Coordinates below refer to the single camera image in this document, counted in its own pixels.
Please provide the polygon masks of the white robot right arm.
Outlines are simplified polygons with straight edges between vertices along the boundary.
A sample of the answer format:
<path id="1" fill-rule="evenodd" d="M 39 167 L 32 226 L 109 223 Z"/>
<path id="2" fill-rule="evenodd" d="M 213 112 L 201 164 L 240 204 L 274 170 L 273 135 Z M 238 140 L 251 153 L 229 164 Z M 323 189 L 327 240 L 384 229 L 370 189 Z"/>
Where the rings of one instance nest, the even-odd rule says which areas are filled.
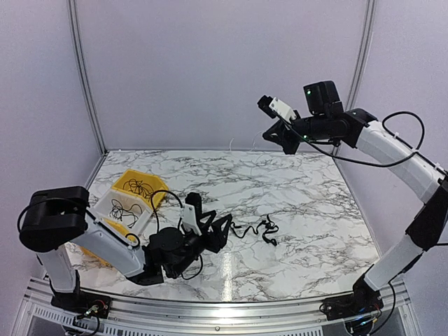
<path id="1" fill-rule="evenodd" d="M 410 269 L 420 257 L 439 245 L 447 224 L 447 171 L 420 154 L 367 111 L 344 110 L 331 80 L 304 87 L 311 115 L 300 117 L 295 109 L 277 97 L 262 96 L 258 108 L 276 122 L 262 135 L 294 155 L 302 142 L 313 148 L 324 141 L 344 143 L 373 158 L 366 165 L 387 168 L 420 199 L 423 206 L 407 227 L 403 238 L 353 285 L 346 303 L 355 314 L 374 302 L 374 293 Z"/>

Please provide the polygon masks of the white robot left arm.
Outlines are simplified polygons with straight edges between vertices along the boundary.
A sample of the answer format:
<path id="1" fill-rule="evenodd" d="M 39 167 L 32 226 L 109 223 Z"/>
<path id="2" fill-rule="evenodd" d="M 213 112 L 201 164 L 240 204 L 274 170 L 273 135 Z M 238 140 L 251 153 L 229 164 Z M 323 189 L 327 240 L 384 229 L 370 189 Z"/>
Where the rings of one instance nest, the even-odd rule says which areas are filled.
<path id="1" fill-rule="evenodd" d="M 20 242 L 35 252 L 50 277 L 52 289 L 75 312 L 88 306 L 80 277 L 65 245 L 87 249 L 139 286 L 177 279 L 203 251 L 220 252 L 227 244 L 232 215 L 217 217 L 202 210 L 202 198 L 188 193 L 175 227 L 158 228 L 142 244 L 132 233 L 120 234 L 90 208 L 89 193 L 74 186 L 35 192 L 17 218 Z"/>

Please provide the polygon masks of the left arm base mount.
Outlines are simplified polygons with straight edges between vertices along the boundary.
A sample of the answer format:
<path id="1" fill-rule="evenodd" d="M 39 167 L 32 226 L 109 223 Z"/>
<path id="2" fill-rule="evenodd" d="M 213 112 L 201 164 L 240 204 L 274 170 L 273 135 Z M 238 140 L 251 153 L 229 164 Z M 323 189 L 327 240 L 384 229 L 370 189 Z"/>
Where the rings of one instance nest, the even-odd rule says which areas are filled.
<path id="1" fill-rule="evenodd" d="M 73 293 L 60 293 L 52 288 L 51 305 L 65 311 L 83 314 L 94 305 L 98 306 L 95 314 L 105 319 L 109 315 L 111 298 L 106 295 L 75 290 Z"/>

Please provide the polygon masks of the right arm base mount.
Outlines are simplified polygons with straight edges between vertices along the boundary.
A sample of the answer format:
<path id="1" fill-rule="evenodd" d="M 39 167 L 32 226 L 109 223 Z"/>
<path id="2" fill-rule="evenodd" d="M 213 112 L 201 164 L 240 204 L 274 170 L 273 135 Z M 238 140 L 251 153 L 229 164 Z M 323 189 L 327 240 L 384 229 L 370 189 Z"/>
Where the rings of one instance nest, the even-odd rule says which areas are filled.
<path id="1" fill-rule="evenodd" d="M 324 299 L 319 311 L 329 321 L 375 312 L 384 307 L 380 296 L 378 290 L 373 290 L 364 279 L 359 279 L 351 293 Z"/>

